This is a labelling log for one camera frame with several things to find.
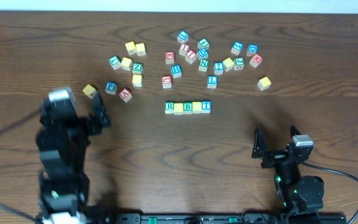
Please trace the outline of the blue l block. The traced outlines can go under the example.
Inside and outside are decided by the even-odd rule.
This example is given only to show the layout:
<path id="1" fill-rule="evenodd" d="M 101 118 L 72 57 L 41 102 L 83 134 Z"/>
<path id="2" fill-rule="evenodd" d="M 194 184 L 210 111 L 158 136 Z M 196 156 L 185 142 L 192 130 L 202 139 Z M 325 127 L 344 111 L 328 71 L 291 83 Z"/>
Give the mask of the blue l block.
<path id="1" fill-rule="evenodd" d="M 207 79 L 207 88 L 215 89 L 218 85 L 218 78 L 217 76 L 208 76 Z"/>
<path id="2" fill-rule="evenodd" d="M 187 32 L 185 32 L 184 30 L 182 30 L 178 35 L 177 35 L 177 41 L 181 44 L 185 44 L 188 42 L 189 39 L 189 34 Z"/>

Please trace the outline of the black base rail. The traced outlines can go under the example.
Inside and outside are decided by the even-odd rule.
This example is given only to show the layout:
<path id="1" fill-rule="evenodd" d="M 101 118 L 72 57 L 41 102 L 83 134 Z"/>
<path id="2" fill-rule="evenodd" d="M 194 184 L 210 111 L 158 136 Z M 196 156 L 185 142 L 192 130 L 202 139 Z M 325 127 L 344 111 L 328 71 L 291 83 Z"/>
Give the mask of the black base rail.
<path id="1" fill-rule="evenodd" d="M 281 220 L 266 213 L 243 213 L 240 214 L 186 214 L 186 215 L 158 215 L 139 213 L 105 213 L 88 217 L 86 223 L 99 224 L 346 224 L 344 215 L 297 215 L 287 221 Z"/>

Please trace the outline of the green J block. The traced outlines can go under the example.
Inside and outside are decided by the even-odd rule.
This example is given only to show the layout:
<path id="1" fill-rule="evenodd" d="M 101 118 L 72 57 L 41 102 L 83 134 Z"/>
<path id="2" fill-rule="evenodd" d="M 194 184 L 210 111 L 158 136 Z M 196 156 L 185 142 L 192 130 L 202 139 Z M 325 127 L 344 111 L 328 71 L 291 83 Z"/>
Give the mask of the green J block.
<path id="1" fill-rule="evenodd" d="M 245 62 L 243 57 L 237 57 L 234 59 L 234 70 L 242 70 Z"/>

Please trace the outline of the yellow block top left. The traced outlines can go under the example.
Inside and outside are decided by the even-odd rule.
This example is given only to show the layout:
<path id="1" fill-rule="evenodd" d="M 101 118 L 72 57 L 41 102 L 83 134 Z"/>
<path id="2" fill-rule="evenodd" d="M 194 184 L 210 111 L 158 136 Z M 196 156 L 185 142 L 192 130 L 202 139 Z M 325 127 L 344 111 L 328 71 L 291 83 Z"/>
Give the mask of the yellow block top left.
<path id="1" fill-rule="evenodd" d="M 133 55 L 137 53 L 137 49 L 134 41 L 125 43 L 125 47 L 129 55 Z"/>

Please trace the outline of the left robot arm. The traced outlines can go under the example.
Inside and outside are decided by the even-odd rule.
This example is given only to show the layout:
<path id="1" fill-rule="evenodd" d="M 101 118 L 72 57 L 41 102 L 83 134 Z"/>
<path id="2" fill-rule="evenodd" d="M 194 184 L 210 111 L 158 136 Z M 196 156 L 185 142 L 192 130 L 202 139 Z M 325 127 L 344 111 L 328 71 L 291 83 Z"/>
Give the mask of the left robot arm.
<path id="1" fill-rule="evenodd" d="M 112 223 L 105 208 L 87 205 L 90 180 L 84 172 L 90 136 L 111 125 L 100 92 L 92 99 L 93 112 L 79 117 L 69 89 L 48 94 L 40 108 L 42 130 L 36 135 L 40 161 L 41 213 L 36 223 Z"/>

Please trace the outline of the blue d block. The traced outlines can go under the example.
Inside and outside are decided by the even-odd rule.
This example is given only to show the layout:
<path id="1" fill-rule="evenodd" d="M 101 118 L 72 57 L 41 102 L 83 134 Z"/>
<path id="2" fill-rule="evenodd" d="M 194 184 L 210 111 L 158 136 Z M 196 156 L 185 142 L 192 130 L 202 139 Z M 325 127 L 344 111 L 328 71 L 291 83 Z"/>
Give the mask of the blue d block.
<path id="1" fill-rule="evenodd" d="M 199 60 L 208 59 L 208 57 L 209 57 L 209 52 L 208 52 L 205 48 L 199 49 L 199 50 L 197 51 L 197 58 L 198 58 Z"/>
<path id="2" fill-rule="evenodd" d="M 252 57 L 258 51 L 258 45 L 249 44 L 246 52 L 247 57 Z"/>

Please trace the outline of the green R block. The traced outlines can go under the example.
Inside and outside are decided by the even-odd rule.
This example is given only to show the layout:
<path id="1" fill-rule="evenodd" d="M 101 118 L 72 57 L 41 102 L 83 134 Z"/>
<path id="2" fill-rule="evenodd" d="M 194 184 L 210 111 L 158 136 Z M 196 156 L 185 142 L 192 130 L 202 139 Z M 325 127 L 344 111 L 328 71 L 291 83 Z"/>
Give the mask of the green R block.
<path id="1" fill-rule="evenodd" d="M 165 114 L 173 114 L 174 113 L 174 102 L 168 101 L 165 102 Z"/>

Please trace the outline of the blue T block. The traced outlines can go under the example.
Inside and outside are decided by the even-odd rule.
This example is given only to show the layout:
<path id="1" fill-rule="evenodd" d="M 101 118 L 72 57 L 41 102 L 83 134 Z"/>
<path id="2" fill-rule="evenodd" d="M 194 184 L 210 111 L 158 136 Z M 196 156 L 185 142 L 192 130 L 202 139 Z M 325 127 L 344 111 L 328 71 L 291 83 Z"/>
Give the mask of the blue T block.
<path id="1" fill-rule="evenodd" d="M 202 101 L 201 102 L 201 112 L 210 113 L 212 108 L 211 101 Z"/>

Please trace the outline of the red i block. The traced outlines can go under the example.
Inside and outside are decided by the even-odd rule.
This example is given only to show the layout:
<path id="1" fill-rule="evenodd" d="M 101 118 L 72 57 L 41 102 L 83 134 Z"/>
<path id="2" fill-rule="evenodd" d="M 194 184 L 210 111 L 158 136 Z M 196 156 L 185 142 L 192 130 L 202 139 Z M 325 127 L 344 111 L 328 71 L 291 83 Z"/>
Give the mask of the red i block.
<path id="1" fill-rule="evenodd" d="M 194 63 L 194 61 L 197 59 L 197 53 L 190 49 L 189 51 L 187 51 L 187 53 L 185 54 L 185 60 L 189 63 L 192 64 Z"/>
<path id="2" fill-rule="evenodd" d="M 180 55 L 185 56 L 189 50 L 190 46 L 188 44 L 181 44 L 178 52 Z"/>

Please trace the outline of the blue D block right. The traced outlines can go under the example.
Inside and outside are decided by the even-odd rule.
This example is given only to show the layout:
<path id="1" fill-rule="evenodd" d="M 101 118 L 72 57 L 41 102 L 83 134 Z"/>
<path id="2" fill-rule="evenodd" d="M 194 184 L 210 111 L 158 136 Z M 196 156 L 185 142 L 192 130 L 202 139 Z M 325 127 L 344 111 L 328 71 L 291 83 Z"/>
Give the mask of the blue D block right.
<path id="1" fill-rule="evenodd" d="M 252 57 L 258 51 L 258 45 L 249 44 L 246 52 L 247 57 Z"/>

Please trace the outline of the yellow block far right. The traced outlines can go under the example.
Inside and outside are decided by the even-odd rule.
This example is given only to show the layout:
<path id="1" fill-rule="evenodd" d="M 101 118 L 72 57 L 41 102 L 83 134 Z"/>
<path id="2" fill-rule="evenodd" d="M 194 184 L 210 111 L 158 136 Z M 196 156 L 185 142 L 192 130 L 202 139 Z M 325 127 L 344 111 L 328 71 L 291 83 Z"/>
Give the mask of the yellow block far right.
<path id="1" fill-rule="evenodd" d="M 268 89 L 271 84 L 272 84 L 272 82 L 270 81 L 270 79 L 268 77 L 263 77 L 258 81 L 257 86 L 260 89 L 260 91 L 264 91 L 264 90 Z"/>

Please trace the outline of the blue 2 block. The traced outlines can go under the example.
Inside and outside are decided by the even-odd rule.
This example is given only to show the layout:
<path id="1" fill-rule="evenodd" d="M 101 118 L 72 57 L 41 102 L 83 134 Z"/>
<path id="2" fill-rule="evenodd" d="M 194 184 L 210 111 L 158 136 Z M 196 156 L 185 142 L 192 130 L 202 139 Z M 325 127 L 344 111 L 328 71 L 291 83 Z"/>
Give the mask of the blue 2 block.
<path id="1" fill-rule="evenodd" d="M 224 72 L 224 65 L 222 62 L 215 62 L 214 63 L 214 74 L 215 75 L 222 75 Z"/>

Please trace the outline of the blue P block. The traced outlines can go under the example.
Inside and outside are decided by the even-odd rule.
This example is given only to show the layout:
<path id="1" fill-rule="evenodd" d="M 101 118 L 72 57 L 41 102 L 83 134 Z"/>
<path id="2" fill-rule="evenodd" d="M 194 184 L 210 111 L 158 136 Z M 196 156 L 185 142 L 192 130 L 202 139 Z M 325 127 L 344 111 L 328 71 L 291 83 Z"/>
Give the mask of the blue P block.
<path id="1" fill-rule="evenodd" d="M 115 95 L 117 92 L 117 84 L 114 82 L 107 82 L 105 86 L 105 92 L 110 95 Z"/>

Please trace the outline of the yellow block below Z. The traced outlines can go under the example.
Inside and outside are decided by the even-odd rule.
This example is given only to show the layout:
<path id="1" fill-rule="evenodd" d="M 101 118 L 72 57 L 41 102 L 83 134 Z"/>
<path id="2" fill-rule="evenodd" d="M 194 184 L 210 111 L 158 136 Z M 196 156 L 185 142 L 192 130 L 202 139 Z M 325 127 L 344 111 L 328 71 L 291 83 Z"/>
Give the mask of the yellow block below Z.
<path id="1" fill-rule="evenodd" d="M 132 84 L 134 87 L 142 87 L 143 78 L 142 75 L 134 74 L 132 76 Z"/>

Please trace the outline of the red U block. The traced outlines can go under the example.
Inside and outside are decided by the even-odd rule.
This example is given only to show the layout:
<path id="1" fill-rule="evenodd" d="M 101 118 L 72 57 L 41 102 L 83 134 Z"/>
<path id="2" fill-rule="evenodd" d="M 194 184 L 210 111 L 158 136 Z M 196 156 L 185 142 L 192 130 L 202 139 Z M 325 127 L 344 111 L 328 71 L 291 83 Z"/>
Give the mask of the red U block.
<path id="1" fill-rule="evenodd" d="M 162 77 L 162 86 L 164 89 L 172 87 L 172 76 L 166 75 Z"/>

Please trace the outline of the yellow block centre right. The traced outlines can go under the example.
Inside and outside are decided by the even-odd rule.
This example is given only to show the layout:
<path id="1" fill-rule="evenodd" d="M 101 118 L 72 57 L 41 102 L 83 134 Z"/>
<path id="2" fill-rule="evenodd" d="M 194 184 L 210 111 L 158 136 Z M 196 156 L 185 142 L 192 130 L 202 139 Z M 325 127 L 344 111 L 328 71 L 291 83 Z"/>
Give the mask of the yellow block centre right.
<path id="1" fill-rule="evenodd" d="M 228 72 L 234 68 L 235 63 L 232 58 L 228 57 L 223 60 L 223 65 L 224 65 L 224 70 Z"/>

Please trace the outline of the green Z block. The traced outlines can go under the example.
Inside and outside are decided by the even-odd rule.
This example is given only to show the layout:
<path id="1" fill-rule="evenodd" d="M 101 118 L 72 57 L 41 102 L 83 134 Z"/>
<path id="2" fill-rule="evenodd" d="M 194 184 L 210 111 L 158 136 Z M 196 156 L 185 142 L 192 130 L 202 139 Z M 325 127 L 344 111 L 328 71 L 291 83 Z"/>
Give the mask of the green Z block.
<path id="1" fill-rule="evenodd" d="M 143 64 L 142 63 L 134 63 L 132 66 L 132 73 L 134 75 L 141 75 L 143 72 Z"/>

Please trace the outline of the red M block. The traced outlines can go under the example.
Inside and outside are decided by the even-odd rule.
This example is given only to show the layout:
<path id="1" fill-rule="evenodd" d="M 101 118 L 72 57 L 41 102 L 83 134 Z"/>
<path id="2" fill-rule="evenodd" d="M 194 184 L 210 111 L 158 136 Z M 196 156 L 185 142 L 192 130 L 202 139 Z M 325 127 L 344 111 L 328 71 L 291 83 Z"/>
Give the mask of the red M block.
<path id="1" fill-rule="evenodd" d="M 264 58 L 262 56 L 260 56 L 259 54 L 254 54 L 251 57 L 249 64 L 252 65 L 254 68 L 257 68 L 261 64 L 263 59 Z"/>

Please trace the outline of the red I block lower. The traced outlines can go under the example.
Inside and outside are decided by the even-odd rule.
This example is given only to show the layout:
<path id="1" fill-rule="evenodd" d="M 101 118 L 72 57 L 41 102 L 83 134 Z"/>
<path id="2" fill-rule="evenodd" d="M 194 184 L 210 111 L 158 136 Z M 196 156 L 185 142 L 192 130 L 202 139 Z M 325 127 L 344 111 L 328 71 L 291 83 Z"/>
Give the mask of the red I block lower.
<path id="1" fill-rule="evenodd" d="M 189 51 L 187 51 L 187 53 L 185 54 L 185 60 L 189 63 L 192 64 L 194 63 L 194 61 L 197 59 L 197 53 L 190 49 Z"/>

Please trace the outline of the yellow block beside L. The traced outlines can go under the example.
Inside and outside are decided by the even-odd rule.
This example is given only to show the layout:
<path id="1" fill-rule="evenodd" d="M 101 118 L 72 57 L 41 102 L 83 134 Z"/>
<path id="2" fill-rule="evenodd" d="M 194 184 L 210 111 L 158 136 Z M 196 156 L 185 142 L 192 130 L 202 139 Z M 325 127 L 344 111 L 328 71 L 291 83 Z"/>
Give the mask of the yellow block beside L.
<path id="1" fill-rule="evenodd" d="M 133 61 L 131 58 L 123 57 L 121 60 L 121 67 L 124 70 L 131 71 L 132 70 Z"/>

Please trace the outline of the red E block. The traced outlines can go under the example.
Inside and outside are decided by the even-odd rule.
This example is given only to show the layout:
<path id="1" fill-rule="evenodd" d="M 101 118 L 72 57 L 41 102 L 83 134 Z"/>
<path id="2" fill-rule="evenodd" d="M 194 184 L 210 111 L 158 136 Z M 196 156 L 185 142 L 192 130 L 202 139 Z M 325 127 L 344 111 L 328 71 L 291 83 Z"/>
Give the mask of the red E block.
<path id="1" fill-rule="evenodd" d="M 165 52 L 165 63 L 166 64 L 175 63 L 175 53 L 173 51 Z"/>

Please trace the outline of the yellow block far left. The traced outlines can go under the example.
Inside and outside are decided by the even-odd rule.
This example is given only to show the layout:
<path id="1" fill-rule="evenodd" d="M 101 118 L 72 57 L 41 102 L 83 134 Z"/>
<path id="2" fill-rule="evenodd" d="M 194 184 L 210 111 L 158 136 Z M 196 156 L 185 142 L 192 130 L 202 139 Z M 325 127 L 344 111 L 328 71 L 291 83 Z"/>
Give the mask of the yellow block far left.
<path id="1" fill-rule="evenodd" d="M 94 85 L 86 85 L 82 92 L 88 97 L 93 99 L 98 94 L 98 89 Z"/>

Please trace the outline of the green 4 block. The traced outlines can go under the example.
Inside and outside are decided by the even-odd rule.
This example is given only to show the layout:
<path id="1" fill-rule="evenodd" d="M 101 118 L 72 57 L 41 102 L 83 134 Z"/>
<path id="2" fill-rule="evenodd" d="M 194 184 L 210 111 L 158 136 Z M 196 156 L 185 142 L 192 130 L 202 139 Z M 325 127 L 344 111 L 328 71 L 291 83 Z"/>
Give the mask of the green 4 block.
<path id="1" fill-rule="evenodd" d="M 199 49 L 206 49 L 208 50 L 210 46 L 209 40 L 207 38 L 203 38 L 198 41 L 198 48 Z"/>

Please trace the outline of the blue H block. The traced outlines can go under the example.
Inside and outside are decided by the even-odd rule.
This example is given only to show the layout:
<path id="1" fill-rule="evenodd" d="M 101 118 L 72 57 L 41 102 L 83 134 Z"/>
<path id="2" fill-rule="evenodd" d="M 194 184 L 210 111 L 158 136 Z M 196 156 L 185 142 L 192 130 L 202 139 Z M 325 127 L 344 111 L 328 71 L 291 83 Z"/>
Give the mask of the blue H block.
<path id="1" fill-rule="evenodd" d="M 181 77 L 182 69 L 180 65 L 173 65 L 171 66 L 171 73 L 173 78 Z"/>

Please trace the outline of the blue D block centre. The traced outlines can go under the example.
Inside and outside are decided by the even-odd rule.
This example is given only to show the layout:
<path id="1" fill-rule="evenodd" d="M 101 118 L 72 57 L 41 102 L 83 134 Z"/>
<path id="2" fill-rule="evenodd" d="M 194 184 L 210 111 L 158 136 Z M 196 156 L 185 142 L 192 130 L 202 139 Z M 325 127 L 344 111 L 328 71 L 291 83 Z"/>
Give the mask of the blue D block centre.
<path id="1" fill-rule="evenodd" d="M 208 59 L 208 57 L 209 57 L 209 52 L 208 52 L 205 48 L 199 49 L 199 50 L 197 51 L 197 58 L 198 58 L 199 60 Z"/>

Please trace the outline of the blue L block top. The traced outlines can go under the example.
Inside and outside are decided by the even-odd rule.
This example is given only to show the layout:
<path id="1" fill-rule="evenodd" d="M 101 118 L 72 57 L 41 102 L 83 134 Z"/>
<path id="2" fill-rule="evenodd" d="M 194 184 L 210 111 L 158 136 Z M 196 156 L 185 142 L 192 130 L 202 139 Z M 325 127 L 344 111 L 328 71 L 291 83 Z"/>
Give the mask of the blue L block top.
<path id="1" fill-rule="evenodd" d="M 185 32 L 184 30 L 182 30 L 178 35 L 177 35 L 177 41 L 181 44 L 185 44 L 188 42 L 189 39 L 189 34 L 187 32 Z"/>

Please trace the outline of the blue L block lower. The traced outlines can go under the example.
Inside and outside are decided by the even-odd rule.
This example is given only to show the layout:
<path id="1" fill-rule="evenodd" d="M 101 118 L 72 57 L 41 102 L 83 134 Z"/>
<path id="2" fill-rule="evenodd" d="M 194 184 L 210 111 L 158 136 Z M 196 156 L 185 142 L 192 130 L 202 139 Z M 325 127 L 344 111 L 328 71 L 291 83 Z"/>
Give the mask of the blue L block lower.
<path id="1" fill-rule="evenodd" d="M 215 89 L 218 85 L 218 78 L 217 76 L 208 76 L 207 79 L 207 88 Z"/>

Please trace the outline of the green L block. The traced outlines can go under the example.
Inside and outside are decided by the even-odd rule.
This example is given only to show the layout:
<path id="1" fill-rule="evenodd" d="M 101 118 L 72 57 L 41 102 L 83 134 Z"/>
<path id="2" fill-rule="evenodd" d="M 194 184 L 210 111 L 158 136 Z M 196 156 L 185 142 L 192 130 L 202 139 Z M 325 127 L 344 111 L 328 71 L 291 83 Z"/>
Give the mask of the green L block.
<path id="1" fill-rule="evenodd" d="M 113 70 L 117 70 L 117 69 L 121 68 L 121 60 L 117 55 L 115 55 L 109 59 L 109 64 Z"/>

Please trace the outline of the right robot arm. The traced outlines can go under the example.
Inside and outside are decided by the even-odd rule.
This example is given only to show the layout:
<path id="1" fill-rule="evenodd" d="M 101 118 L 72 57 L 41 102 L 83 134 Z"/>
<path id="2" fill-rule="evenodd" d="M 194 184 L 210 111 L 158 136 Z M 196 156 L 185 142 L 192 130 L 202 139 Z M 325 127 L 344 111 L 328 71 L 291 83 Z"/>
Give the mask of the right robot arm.
<path id="1" fill-rule="evenodd" d="M 306 161 L 314 147 L 307 134 L 301 134 L 291 125 L 291 141 L 284 149 L 271 151 L 260 129 L 255 129 L 252 150 L 253 159 L 261 159 L 261 168 L 275 170 L 274 183 L 277 195 L 284 204 L 283 209 L 269 218 L 269 223 L 293 223 L 301 215 L 300 223 L 311 222 L 308 214 L 317 215 L 323 208 L 324 181 L 312 175 L 302 176 L 299 164 Z"/>

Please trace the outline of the green N block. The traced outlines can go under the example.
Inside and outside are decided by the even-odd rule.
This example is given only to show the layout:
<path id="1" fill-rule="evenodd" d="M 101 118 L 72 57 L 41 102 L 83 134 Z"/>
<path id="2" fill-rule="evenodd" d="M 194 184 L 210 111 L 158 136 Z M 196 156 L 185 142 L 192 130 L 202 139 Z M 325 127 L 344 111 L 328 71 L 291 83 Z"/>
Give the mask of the green N block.
<path id="1" fill-rule="evenodd" d="M 207 72 L 209 67 L 209 60 L 208 59 L 201 59 L 199 62 L 198 70 L 201 72 Z"/>

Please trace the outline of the red I block upper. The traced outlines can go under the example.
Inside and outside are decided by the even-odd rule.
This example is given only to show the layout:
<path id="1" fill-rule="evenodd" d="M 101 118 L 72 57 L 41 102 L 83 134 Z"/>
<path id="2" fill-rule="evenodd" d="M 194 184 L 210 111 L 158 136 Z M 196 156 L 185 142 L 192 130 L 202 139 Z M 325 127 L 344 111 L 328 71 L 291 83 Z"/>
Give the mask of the red I block upper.
<path id="1" fill-rule="evenodd" d="M 189 50 L 190 46 L 188 44 L 181 44 L 178 52 L 180 55 L 185 56 Z"/>

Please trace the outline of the green B block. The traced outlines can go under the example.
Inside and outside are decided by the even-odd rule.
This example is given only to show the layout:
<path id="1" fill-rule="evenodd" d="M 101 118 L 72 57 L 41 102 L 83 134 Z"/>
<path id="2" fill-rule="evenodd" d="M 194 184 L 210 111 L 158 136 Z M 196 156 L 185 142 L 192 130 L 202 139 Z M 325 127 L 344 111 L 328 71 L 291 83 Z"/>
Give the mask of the green B block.
<path id="1" fill-rule="evenodd" d="M 184 102 L 183 103 L 183 114 L 192 114 L 193 113 L 193 103 Z"/>

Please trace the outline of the yellow O block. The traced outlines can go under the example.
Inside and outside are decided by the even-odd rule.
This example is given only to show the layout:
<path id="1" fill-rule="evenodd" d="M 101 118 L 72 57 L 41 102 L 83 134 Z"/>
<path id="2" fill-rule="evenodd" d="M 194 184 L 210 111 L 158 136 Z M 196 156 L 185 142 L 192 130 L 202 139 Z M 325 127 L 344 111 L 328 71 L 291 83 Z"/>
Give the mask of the yellow O block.
<path id="1" fill-rule="evenodd" d="M 202 111 L 202 102 L 194 101 L 192 102 L 192 112 L 193 114 L 200 114 Z"/>
<path id="2" fill-rule="evenodd" d="M 183 103 L 174 104 L 174 115 L 182 115 L 184 112 Z"/>

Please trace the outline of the blue 5 block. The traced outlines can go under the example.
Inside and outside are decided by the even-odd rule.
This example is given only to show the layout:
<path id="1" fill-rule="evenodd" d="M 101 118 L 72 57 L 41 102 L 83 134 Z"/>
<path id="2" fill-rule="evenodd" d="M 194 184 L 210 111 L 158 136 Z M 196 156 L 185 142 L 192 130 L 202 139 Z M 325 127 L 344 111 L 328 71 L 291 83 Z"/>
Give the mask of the blue 5 block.
<path id="1" fill-rule="evenodd" d="M 244 44 L 242 42 L 235 41 L 231 48 L 231 53 L 234 55 L 239 55 L 244 47 Z"/>

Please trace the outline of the red A block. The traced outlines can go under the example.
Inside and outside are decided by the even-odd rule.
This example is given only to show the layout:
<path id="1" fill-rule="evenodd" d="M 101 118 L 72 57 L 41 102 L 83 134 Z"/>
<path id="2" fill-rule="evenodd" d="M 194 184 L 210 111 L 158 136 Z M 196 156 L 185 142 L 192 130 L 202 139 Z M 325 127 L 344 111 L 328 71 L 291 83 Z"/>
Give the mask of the red A block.
<path id="1" fill-rule="evenodd" d="M 119 92 L 119 97 L 124 101 L 128 102 L 132 98 L 132 93 L 128 88 L 123 88 Z"/>

